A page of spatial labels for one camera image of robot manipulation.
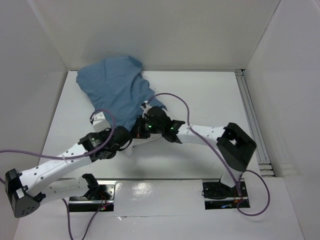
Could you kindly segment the white pillow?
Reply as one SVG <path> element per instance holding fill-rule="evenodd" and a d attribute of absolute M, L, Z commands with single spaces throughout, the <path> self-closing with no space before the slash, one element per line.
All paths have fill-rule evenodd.
<path fill-rule="evenodd" d="M 149 143 L 154 142 L 161 138 L 160 134 L 151 134 L 150 137 L 144 138 L 133 138 L 132 142 L 127 145 L 127 148 L 123 151 L 123 154 L 131 159 L 139 158 L 143 147 L 147 146 Z"/>

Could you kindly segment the blue pillowcase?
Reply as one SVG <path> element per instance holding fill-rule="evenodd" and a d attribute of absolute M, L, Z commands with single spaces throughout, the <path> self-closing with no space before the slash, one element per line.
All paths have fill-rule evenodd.
<path fill-rule="evenodd" d="M 88 96 L 94 109 L 108 110 L 108 122 L 115 119 L 116 126 L 131 131 L 137 117 L 143 114 L 141 104 L 150 100 L 151 106 L 167 110 L 166 106 L 152 98 L 155 92 L 142 76 L 142 63 L 132 56 L 105 58 L 77 71 L 76 83 Z"/>

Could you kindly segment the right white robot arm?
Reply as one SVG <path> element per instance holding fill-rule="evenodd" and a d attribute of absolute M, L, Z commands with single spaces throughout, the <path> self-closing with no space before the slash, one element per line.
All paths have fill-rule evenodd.
<path fill-rule="evenodd" d="M 223 196 L 230 196 L 235 189 L 240 190 L 239 180 L 257 148 L 256 142 L 236 123 L 230 122 L 222 127 L 191 125 L 171 119 L 159 106 L 148 105 L 143 114 L 137 117 L 131 134 L 134 139 L 150 140 L 158 135 L 170 143 L 197 144 L 211 148 L 225 167 L 218 184 L 218 190 Z"/>

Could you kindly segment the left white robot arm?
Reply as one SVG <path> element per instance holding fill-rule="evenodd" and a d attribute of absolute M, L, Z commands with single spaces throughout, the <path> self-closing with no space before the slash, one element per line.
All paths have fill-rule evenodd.
<path fill-rule="evenodd" d="M 97 160 L 113 158 L 131 142 L 131 134 L 123 126 L 91 132 L 55 159 L 24 171 L 15 168 L 7 171 L 4 177 L 5 192 L 14 217 L 26 217 L 40 206 L 59 199 L 94 199 L 102 190 L 91 173 L 85 173 L 78 178 L 64 177 Z"/>

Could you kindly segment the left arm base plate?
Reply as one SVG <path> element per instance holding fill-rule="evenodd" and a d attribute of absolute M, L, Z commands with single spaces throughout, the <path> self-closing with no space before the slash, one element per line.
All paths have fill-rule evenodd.
<path fill-rule="evenodd" d="M 99 179 L 99 190 L 94 197 L 72 196 L 68 199 L 68 209 L 71 213 L 113 212 L 116 182 Z"/>

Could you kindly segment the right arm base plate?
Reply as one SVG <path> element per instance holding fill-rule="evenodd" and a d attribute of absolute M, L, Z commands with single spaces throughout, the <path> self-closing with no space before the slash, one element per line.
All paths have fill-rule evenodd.
<path fill-rule="evenodd" d="M 203 181 L 202 187 L 201 195 L 206 210 L 236 209 L 238 204 L 240 208 L 251 207 L 244 181 L 240 183 L 241 195 L 235 186 L 230 188 L 219 181 Z"/>

